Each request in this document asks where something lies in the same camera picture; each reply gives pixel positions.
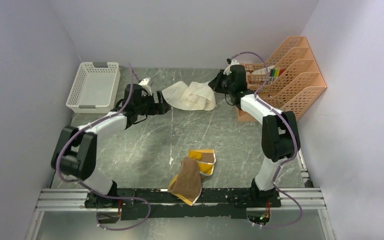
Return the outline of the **cream white towel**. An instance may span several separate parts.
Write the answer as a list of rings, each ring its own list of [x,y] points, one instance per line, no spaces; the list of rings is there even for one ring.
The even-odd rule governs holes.
[[[163,89],[166,102],[175,109],[184,111],[211,111],[216,107],[215,93],[209,82],[191,82],[187,85],[178,81]]]

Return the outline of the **orange file organizer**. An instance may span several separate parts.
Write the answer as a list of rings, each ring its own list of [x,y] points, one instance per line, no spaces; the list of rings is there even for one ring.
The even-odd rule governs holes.
[[[298,120],[327,88],[304,36],[287,37],[266,63],[285,71],[269,84],[270,73],[252,74],[264,68],[264,63],[245,63],[248,88],[256,91],[261,87],[260,98],[279,110],[294,112]]]

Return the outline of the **white plastic basket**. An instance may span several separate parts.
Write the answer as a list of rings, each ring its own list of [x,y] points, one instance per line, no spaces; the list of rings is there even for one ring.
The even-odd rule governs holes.
[[[81,62],[65,105],[78,114],[106,114],[115,106],[119,83],[117,62]]]

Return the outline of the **brown yellow towel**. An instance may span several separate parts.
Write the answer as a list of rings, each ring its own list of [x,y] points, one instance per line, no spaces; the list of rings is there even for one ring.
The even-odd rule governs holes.
[[[203,190],[203,182],[213,175],[215,150],[192,149],[181,161],[181,168],[168,185],[168,192],[193,206]]]

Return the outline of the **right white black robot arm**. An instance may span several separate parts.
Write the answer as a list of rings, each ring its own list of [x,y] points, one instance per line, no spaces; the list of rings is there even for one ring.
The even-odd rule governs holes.
[[[262,207],[269,200],[267,191],[277,190],[276,179],[283,166],[293,161],[301,147],[297,119],[292,111],[281,111],[248,89],[247,72],[243,65],[221,69],[209,82],[216,93],[229,97],[228,104],[250,114],[261,124],[261,148],[264,159],[253,179],[250,202]]]

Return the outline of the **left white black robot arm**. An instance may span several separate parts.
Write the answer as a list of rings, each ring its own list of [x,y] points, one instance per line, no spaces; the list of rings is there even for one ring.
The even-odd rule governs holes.
[[[148,87],[128,84],[124,97],[105,116],[82,126],[66,126],[61,130],[51,167],[59,177],[72,176],[98,195],[106,208],[114,207],[119,200],[117,184],[100,173],[96,167],[99,144],[115,133],[140,123],[139,116],[164,115],[171,106],[161,91],[153,95]]]

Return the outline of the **white label card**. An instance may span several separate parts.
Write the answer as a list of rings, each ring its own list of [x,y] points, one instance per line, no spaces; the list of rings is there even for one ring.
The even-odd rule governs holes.
[[[258,70],[254,70],[251,74],[252,75],[265,75],[266,73],[270,73],[271,70],[274,68],[275,66],[272,65],[272,66],[268,66],[268,67],[263,67],[261,69],[258,69]]]

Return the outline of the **coloured marker pens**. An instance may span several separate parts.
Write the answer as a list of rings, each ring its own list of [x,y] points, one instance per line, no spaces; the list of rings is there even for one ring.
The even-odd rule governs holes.
[[[272,68],[269,73],[268,83],[273,83],[285,70],[285,68]]]

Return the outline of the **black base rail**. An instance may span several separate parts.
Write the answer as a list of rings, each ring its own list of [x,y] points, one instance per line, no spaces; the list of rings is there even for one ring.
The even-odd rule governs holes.
[[[260,191],[248,188],[203,188],[192,203],[161,188],[119,188],[120,200],[109,199],[92,192],[84,201],[86,209],[120,211],[122,220],[149,218],[230,217],[246,219],[247,209],[267,210],[281,206],[279,192],[272,188]]]

